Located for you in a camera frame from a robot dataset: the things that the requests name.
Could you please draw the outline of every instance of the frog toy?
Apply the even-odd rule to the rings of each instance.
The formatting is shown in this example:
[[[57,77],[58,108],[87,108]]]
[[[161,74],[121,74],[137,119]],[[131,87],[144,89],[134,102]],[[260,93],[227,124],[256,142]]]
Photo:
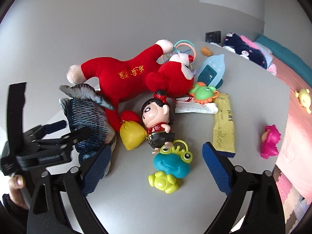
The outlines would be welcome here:
[[[188,151],[188,145],[182,140],[173,141],[173,145],[176,143],[184,144],[185,149],[181,149],[180,145],[176,148],[163,145],[153,162],[158,172],[149,175],[150,186],[165,193],[175,192],[179,188],[177,178],[184,178],[191,170],[193,155]]]
[[[173,193],[177,191],[177,179],[172,174],[166,174],[164,171],[155,172],[149,175],[149,184],[151,187],[164,191],[165,193]]]
[[[309,89],[301,89],[299,92],[295,91],[295,96],[299,98],[300,104],[307,109],[308,113],[311,113],[311,97],[309,95]]]
[[[215,87],[207,86],[203,82],[197,82],[193,85],[191,90],[188,92],[196,103],[207,104],[211,103],[214,98],[219,96],[219,92]]]

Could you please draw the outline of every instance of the yellow pouch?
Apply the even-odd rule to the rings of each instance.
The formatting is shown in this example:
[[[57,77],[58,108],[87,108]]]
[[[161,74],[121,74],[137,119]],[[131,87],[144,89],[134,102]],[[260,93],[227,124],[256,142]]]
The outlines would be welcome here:
[[[234,122],[229,95],[220,93],[214,99],[214,103],[216,103],[219,111],[215,114],[213,146],[220,155],[232,158],[235,156]]]
[[[124,121],[119,133],[127,150],[133,150],[138,147],[147,135],[146,130],[135,121]]]

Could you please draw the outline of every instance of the teal pillow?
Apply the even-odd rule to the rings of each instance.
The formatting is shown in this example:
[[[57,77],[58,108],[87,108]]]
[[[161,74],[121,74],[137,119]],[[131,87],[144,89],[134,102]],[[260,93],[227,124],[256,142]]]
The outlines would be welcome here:
[[[259,35],[255,41],[271,49],[275,57],[291,67],[310,87],[312,87],[312,69],[298,55],[264,35]]]

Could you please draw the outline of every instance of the blue and green frog toy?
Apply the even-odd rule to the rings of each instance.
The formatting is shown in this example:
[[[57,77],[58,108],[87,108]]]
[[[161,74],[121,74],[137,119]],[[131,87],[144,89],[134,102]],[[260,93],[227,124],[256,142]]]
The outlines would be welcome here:
[[[175,192],[179,186],[178,178],[184,178],[191,170],[191,161],[193,155],[188,151],[188,145],[185,141],[175,140],[173,144],[182,143],[185,149],[181,149],[180,145],[176,148],[160,148],[154,158],[154,166],[158,170],[155,174],[149,175],[149,184],[151,187],[164,191],[165,193]]]

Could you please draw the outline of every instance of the fish fin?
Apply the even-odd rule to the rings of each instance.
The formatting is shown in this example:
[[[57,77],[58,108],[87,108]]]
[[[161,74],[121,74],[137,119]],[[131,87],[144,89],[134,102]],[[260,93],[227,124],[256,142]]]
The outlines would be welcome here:
[[[73,87],[61,85],[60,91],[64,92],[69,97],[76,99],[92,100],[94,103],[108,110],[114,110],[113,105],[105,97],[96,92],[95,89],[87,83],[77,84]]]
[[[66,97],[59,99],[60,106],[62,107],[62,110],[63,110],[65,116],[67,116],[67,105],[69,104],[69,101],[70,101],[70,99],[66,98]]]

